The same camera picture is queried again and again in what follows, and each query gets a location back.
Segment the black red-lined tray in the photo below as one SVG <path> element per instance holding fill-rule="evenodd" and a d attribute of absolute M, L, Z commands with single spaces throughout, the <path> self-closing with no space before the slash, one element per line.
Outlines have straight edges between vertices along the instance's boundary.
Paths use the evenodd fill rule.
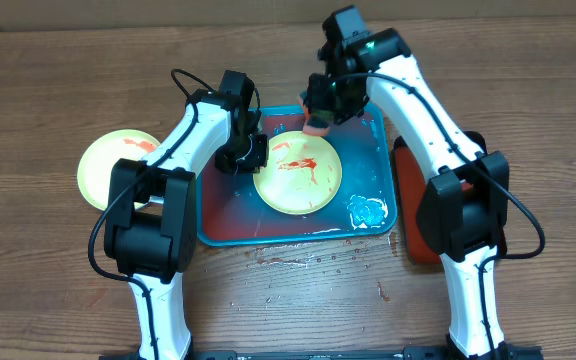
<path fill-rule="evenodd" d="M 408 254 L 417 264 L 439 264 L 440 256 L 426 244 L 417 225 L 416 214 L 426 183 L 414 155 L 402 136 L 397 137 L 394 142 L 391 160 L 397 178 L 397 196 Z"/>

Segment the red and black sponge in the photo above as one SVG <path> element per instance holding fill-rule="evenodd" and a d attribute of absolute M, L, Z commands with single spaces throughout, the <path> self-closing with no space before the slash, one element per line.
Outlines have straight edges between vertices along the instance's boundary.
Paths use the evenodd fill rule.
<path fill-rule="evenodd" d="M 321 118 L 310 113 L 310 110 L 305 105 L 305 98 L 306 92 L 303 91 L 299 94 L 298 97 L 299 105 L 304 113 L 304 125 L 302 132 L 309 136 L 327 136 L 330 132 L 329 124 Z"/>

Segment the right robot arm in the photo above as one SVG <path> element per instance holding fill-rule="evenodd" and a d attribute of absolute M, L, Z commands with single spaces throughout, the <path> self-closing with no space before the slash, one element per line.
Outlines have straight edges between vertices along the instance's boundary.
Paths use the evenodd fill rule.
<path fill-rule="evenodd" d="M 306 125 L 321 131 L 379 107 L 411 151 L 424 181 L 415 217 L 440 257 L 451 309 L 448 345 L 457 359 L 508 359 L 496 311 L 494 258 L 507 219 L 509 168 L 453 122 L 418 62 L 393 28 L 372 32 L 354 5 L 323 22 L 317 57 L 301 99 Z"/>

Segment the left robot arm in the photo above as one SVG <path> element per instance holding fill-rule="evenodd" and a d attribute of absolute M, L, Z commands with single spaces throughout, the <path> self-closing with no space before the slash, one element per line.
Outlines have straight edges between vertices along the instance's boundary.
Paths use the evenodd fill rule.
<path fill-rule="evenodd" d="M 104 236 L 116 281 L 135 297 L 141 344 L 135 359 L 189 359 L 192 335 L 183 309 L 182 275 L 198 239 L 197 179 L 208 163 L 228 175 L 267 164 L 259 98 L 244 73 L 225 71 L 218 88 L 203 83 L 186 96 L 182 120 L 140 160 L 112 167 L 108 205 L 90 237 Z"/>

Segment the yellow-green plate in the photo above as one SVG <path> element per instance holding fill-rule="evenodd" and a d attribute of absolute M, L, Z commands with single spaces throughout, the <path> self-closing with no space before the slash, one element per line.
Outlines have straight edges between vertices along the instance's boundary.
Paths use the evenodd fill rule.
<path fill-rule="evenodd" d="M 326 139 L 288 131 L 269 140 L 267 164 L 253 175 L 253 183 L 271 208 L 306 215 L 332 201 L 342 177 L 340 157 Z"/>
<path fill-rule="evenodd" d="M 83 198 L 98 210 L 105 210 L 115 163 L 122 158 L 138 161 L 159 145 L 155 137 L 135 129 L 116 130 L 95 140 L 77 169 L 77 185 Z"/>

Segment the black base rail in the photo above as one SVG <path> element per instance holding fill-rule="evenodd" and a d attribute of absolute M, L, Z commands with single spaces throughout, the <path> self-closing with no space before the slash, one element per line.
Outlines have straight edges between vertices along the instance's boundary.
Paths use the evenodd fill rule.
<path fill-rule="evenodd" d="M 195 351 L 189 359 L 196 360 L 447 360 L 462 359 L 456 350 L 447 346 L 407 346 L 401 350 L 355 350 L 341 352 L 258 352 Z M 508 345 L 495 355 L 495 359 L 543 360 L 540 347 Z"/>

